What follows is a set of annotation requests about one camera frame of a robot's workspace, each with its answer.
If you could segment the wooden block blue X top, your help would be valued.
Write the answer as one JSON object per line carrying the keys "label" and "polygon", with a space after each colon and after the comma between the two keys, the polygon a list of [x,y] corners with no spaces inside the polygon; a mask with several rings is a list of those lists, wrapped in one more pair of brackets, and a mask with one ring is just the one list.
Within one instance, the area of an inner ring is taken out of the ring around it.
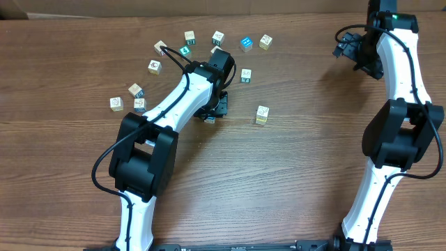
{"label": "wooden block blue X top", "polygon": [[215,123],[216,118],[215,117],[208,117],[207,119],[204,120],[205,123]]}

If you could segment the wooden block green 7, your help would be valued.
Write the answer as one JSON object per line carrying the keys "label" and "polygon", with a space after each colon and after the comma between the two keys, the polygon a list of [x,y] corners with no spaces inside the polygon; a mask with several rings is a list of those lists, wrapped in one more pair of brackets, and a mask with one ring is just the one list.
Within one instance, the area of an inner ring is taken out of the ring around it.
{"label": "wooden block green 7", "polygon": [[243,68],[240,71],[240,81],[243,83],[250,83],[252,79],[252,71],[250,69]]}

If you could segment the wooden block yellow top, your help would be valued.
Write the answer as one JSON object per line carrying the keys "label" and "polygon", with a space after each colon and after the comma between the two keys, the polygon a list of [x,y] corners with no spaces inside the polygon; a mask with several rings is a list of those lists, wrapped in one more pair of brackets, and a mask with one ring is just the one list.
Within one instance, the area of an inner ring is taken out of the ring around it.
{"label": "wooden block yellow top", "polygon": [[255,123],[259,125],[265,125],[268,119],[265,118],[256,118]]}

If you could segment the wooden block letter I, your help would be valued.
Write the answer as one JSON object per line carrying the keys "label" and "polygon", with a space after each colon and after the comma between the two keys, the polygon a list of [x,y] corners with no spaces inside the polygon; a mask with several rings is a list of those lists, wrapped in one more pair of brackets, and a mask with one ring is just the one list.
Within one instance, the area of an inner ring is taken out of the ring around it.
{"label": "wooden block letter I", "polygon": [[269,108],[259,105],[256,113],[256,118],[261,120],[267,120],[269,114]]}

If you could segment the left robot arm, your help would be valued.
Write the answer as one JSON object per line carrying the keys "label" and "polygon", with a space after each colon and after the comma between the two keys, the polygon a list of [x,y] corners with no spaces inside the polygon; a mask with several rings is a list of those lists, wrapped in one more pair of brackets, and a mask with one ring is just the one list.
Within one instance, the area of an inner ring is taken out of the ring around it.
{"label": "left robot arm", "polygon": [[182,68],[178,86],[156,107],[122,120],[109,165],[121,198],[121,230],[112,250],[150,250],[156,199],[173,174],[179,132],[196,117],[227,114],[226,88],[236,73],[234,58],[215,50],[207,62]]}

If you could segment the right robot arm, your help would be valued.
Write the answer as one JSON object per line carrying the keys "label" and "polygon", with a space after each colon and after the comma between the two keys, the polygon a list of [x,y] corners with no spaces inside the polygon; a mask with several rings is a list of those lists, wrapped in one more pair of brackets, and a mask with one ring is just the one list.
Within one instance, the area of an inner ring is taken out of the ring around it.
{"label": "right robot arm", "polygon": [[[398,13],[396,1],[370,0],[362,28],[364,35],[349,33],[347,26],[338,30],[333,54],[354,61],[356,70],[383,78],[387,101],[364,130],[364,176],[338,234],[324,250],[391,250],[391,242],[379,241],[377,235],[399,181],[432,178],[443,165],[438,129],[445,112],[433,105],[422,80],[416,16]],[[409,169],[422,159],[432,141],[438,147],[436,168],[427,175],[411,176]]]}

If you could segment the wooden block blue side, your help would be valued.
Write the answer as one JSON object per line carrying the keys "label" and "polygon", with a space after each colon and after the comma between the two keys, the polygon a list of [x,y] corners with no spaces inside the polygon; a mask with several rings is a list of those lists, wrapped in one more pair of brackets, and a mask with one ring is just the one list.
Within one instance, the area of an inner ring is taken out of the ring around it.
{"label": "wooden block blue side", "polygon": [[214,48],[212,48],[212,50],[210,51],[211,56],[212,56],[217,50],[222,50],[222,48],[219,47],[218,45],[214,46]]}

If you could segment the wooden block green 4 top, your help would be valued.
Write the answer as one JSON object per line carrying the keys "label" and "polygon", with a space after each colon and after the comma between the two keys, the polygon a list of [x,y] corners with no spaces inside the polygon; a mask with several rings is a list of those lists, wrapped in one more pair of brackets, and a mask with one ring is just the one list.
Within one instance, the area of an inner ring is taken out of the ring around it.
{"label": "wooden block green 4 top", "polygon": [[192,51],[191,51],[191,49],[190,49],[187,45],[181,47],[181,48],[179,49],[179,52],[180,52],[181,55],[184,56],[186,59],[191,59],[191,57],[192,57]]}

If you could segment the wooden block orange top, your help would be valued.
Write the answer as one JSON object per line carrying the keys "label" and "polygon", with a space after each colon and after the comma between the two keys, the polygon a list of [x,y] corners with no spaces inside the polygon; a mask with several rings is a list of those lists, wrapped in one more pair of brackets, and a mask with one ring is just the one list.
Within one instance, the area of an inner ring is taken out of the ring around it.
{"label": "wooden block orange top", "polygon": [[148,65],[148,71],[149,73],[152,73],[154,75],[159,75],[162,69],[162,64],[159,61],[151,60]]}

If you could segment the wooden block green N side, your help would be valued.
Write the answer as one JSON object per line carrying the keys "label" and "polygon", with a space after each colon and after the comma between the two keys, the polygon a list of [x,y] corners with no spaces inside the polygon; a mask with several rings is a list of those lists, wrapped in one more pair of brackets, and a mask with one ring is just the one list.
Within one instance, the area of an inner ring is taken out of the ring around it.
{"label": "wooden block green N side", "polygon": [[196,38],[193,31],[185,31],[185,42],[186,45],[195,45],[196,44]]}

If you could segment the wooden block blue T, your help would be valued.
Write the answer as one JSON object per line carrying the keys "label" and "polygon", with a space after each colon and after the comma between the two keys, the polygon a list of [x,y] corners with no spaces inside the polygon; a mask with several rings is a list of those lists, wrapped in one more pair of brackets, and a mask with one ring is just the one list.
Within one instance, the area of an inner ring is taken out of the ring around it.
{"label": "wooden block blue T", "polygon": [[144,98],[135,98],[134,99],[134,110],[136,112],[145,112],[146,111],[146,100]]}

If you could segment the wooden block yellow side far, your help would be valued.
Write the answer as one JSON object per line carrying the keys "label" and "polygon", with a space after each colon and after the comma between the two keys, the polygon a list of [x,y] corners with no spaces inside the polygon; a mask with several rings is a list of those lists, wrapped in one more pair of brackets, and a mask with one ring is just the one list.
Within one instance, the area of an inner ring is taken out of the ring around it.
{"label": "wooden block yellow side far", "polygon": [[270,37],[267,34],[264,34],[259,41],[259,47],[264,50],[268,50],[271,44],[272,44],[272,37]]}

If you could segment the wooden block yellow side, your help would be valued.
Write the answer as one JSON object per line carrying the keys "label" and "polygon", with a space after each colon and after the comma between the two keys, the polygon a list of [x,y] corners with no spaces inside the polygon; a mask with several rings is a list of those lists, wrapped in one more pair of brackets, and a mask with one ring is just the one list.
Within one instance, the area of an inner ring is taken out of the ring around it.
{"label": "wooden block yellow side", "polygon": [[113,112],[123,111],[123,100],[121,97],[110,98],[109,104]]}
{"label": "wooden block yellow side", "polygon": [[259,47],[264,50],[268,50],[271,44],[272,44],[272,37],[270,37],[267,34],[264,34],[259,41]]}

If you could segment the wooden block blue C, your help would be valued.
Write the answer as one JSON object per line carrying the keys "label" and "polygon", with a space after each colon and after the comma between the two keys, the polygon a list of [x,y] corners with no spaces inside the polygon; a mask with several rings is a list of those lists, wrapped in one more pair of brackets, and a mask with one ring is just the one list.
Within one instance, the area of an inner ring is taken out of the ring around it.
{"label": "wooden block blue C", "polygon": [[128,91],[134,98],[142,98],[144,96],[144,90],[137,83],[130,86]]}

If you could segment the wooden block red X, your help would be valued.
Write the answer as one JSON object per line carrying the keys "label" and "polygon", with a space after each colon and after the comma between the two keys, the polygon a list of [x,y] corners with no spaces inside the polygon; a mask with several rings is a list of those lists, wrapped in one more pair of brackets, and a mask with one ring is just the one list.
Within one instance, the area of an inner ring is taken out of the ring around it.
{"label": "wooden block red X", "polygon": [[154,49],[160,56],[164,56],[165,52],[163,48],[165,48],[166,46],[167,45],[162,40],[159,40],[156,44],[154,44]]}

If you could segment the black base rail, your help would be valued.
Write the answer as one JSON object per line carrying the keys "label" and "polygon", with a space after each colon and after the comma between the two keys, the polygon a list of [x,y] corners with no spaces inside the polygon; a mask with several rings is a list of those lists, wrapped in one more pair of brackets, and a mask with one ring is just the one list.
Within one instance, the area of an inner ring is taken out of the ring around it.
{"label": "black base rail", "polygon": [[180,246],[179,244],[153,245],[148,251],[393,251],[390,241],[369,244],[363,247],[361,243],[340,241],[337,237],[329,241],[296,241],[294,243],[279,244],[235,244],[235,245],[195,245]]}

